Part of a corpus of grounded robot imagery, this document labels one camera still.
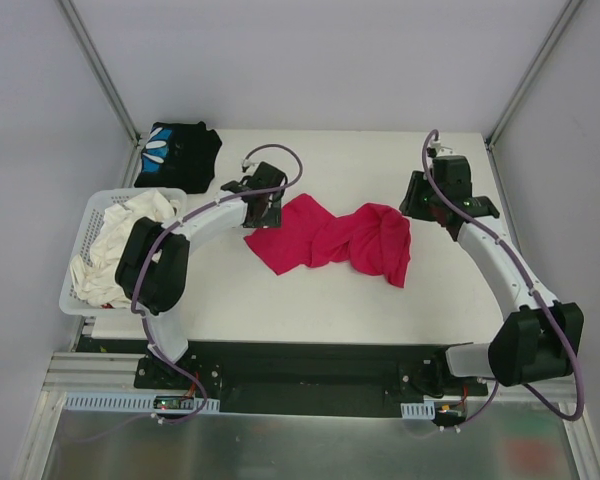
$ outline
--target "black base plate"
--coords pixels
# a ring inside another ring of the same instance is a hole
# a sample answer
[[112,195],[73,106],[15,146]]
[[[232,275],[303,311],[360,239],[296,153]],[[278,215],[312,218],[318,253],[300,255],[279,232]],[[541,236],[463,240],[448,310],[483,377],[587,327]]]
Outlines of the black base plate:
[[[400,417],[401,403],[422,402],[427,363],[439,345],[325,345],[190,342],[178,362],[197,372],[223,412],[347,417]],[[475,379],[447,378],[446,395],[486,396]],[[138,362],[134,386],[187,390],[190,382],[147,354]]]

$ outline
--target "red cloth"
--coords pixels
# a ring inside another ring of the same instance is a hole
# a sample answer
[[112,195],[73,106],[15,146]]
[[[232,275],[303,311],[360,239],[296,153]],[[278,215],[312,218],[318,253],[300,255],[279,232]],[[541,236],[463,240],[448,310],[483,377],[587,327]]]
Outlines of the red cloth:
[[384,275],[401,288],[411,258],[409,220],[396,209],[367,203],[336,218],[307,194],[283,207],[280,228],[256,230],[245,241],[277,275],[349,260],[359,272]]

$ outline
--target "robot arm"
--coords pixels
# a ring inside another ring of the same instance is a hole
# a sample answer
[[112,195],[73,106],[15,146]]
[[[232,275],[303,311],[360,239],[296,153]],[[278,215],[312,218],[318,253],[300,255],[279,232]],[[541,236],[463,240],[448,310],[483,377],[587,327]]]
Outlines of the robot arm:
[[[430,176],[453,205],[479,218],[498,237],[507,238],[500,214],[487,197],[473,197],[467,159],[434,144],[427,149],[433,159]],[[477,225],[450,209],[431,187],[424,172],[414,171],[403,215],[435,221],[471,256],[493,291],[504,324],[489,344],[466,344],[447,348],[442,360],[445,374],[453,377],[495,378],[504,386],[562,377],[572,372],[567,353],[551,328],[541,306],[529,293],[525,278],[511,256]],[[577,353],[584,317],[575,303],[562,304],[531,272],[522,255],[509,245],[534,289],[565,333]]]
[[216,197],[216,205],[209,209],[200,213],[194,210],[164,224],[148,218],[135,223],[115,277],[129,299],[151,246],[166,229],[178,224],[162,241],[159,258],[155,255],[149,264],[138,297],[147,312],[147,327],[155,341],[155,345],[149,345],[153,353],[157,348],[175,363],[187,350],[187,337],[176,307],[186,285],[188,257],[230,228],[280,226],[281,192],[244,197],[237,194],[278,187],[284,181],[284,172],[262,162],[253,175],[223,185],[222,192]]

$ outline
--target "laundry basket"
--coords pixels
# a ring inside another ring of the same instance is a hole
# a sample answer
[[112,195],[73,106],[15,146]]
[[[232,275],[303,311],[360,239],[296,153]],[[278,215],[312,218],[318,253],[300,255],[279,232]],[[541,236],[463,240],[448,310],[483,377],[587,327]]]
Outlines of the laundry basket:
[[[140,195],[152,188],[118,188],[116,190],[103,190],[94,194],[87,202],[87,208],[82,216],[76,242],[73,244],[71,257],[80,255],[85,263],[91,265],[89,259],[89,248],[96,239],[104,223],[104,210],[116,203],[124,203],[130,198]],[[187,206],[187,194],[178,188],[156,188],[167,200],[176,200],[179,207],[176,209],[176,215],[181,215]],[[129,308],[100,308],[92,307],[87,302],[80,300],[73,289],[71,280],[71,271],[67,266],[67,273],[64,277],[62,292],[60,293],[60,310],[69,315],[83,315],[85,317],[113,317],[128,315]]]

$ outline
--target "white tabletop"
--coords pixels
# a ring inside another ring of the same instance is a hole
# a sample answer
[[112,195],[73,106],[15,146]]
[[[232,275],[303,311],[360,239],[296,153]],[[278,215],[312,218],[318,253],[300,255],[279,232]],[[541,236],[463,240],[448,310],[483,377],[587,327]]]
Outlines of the white tabletop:
[[[367,202],[398,207],[412,170],[421,170],[424,133],[221,130],[223,146],[209,192],[190,195],[188,208],[209,201],[220,185],[240,179],[240,161],[263,143],[282,143],[302,158],[305,174],[288,202],[312,195],[334,215]],[[482,137],[442,133],[443,145],[465,155],[475,195],[502,211]],[[255,160],[296,173],[283,151]],[[189,339],[314,343],[423,344],[490,341],[502,324],[498,305],[471,258],[437,224],[411,221],[411,262],[405,288],[370,277],[348,263],[301,266],[277,277],[236,229],[189,259],[181,321]],[[138,318],[98,318],[98,338],[144,338]]]

